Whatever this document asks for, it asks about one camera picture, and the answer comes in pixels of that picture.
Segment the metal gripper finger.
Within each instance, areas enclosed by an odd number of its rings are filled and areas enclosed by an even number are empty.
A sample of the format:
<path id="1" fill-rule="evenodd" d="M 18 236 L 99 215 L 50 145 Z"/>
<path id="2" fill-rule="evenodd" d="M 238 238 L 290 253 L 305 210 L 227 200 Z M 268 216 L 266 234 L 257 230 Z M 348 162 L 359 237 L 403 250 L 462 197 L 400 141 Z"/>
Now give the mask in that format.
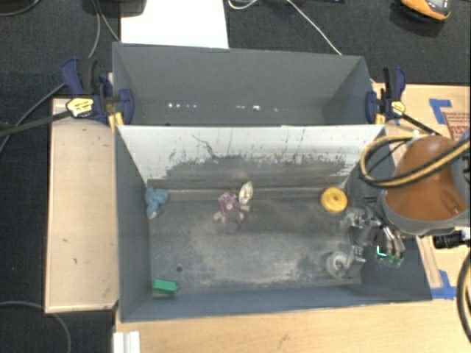
<path id="1" fill-rule="evenodd" d="M 338 232 L 346 234 L 350 229 L 364 229 L 366 226 L 367 213 L 365 209 L 348 207 L 339 222 Z"/>
<path id="2" fill-rule="evenodd" d="M 346 252 L 339 252 L 336 258 L 336 273 L 341 278 L 357 277 L 366 259 L 364 257 L 364 248 L 358 245 L 352 245 Z"/>

